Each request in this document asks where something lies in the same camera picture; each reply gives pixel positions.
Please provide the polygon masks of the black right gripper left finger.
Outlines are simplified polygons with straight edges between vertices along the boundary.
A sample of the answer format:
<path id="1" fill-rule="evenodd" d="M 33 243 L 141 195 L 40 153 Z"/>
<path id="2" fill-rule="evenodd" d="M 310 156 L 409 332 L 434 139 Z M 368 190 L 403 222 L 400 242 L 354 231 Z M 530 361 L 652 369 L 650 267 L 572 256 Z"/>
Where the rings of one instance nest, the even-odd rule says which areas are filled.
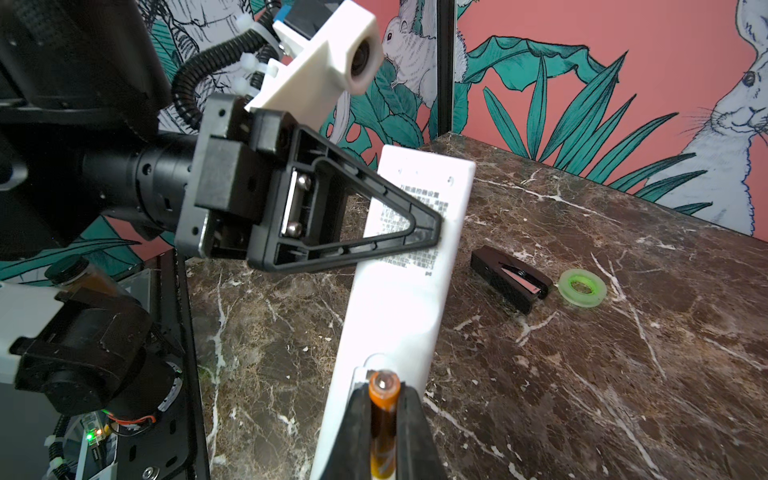
<path id="1" fill-rule="evenodd" d="M 371 479 L 372 402 L 369 387 L 352 391 L 321 479 Z"/>

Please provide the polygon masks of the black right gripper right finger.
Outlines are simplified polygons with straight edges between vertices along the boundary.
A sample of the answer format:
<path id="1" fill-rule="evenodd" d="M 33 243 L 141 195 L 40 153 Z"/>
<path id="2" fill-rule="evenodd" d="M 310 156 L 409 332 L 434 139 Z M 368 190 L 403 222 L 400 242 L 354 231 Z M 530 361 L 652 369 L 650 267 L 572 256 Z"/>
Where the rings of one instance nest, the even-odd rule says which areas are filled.
<path id="1" fill-rule="evenodd" d="M 396 479 L 446 480 L 434 438 L 416 389 L 403 384 L 396 410 Z"/>

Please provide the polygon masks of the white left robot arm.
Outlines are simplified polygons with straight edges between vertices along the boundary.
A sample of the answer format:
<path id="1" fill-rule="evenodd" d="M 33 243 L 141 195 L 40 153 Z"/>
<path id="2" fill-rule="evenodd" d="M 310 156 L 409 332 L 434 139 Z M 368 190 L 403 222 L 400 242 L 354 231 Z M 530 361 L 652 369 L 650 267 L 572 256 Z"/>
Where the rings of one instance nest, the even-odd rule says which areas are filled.
<path id="1" fill-rule="evenodd" d="M 185 256 L 316 272 L 435 246 L 439 213 L 318 131 L 383 61 L 352 1 L 269 1 L 164 74 L 134 1 L 1 5 L 1 257 L 98 216 Z"/>

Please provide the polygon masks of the orange battery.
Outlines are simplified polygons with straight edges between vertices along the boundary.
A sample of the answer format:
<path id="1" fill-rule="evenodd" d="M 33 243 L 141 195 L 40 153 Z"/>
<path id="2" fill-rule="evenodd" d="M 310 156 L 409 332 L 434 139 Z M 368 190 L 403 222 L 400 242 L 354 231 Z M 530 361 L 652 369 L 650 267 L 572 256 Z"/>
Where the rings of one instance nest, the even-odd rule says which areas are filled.
<path id="1" fill-rule="evenodd" d="M 389 479 L 396 470 L 396 412 L 400 390 L 400 379 L 393 371 L 376 371 L 369 379 L 370 469 L 374 479 Z"/>

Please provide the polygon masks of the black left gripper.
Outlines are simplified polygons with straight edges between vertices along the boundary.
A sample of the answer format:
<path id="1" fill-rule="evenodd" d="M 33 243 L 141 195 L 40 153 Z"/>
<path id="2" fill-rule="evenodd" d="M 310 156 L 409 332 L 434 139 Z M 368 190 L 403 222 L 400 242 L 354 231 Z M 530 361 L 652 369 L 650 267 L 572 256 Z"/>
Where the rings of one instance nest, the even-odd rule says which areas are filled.
<path id="1" fill-rule="evenodd" d="M 437 245 L 442 217 L 289 113 L 213 94 L 177 222 L 186 257 L 319 272 Z"/>

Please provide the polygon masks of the white remote control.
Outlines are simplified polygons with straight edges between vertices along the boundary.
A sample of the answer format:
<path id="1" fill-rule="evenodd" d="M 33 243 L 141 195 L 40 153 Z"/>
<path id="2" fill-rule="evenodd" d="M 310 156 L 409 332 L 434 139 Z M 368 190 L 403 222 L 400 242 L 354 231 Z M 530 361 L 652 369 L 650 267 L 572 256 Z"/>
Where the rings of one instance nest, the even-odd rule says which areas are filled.
<path id="1" fill-rule="evenodd" d="M 354 384 L 391 370 L 424 393 L 448 295 L 476 165 L 387 145 L 378 174 L 442 217 L 436 247 L 357 265 L 310 473 L 329 460 Z"/>

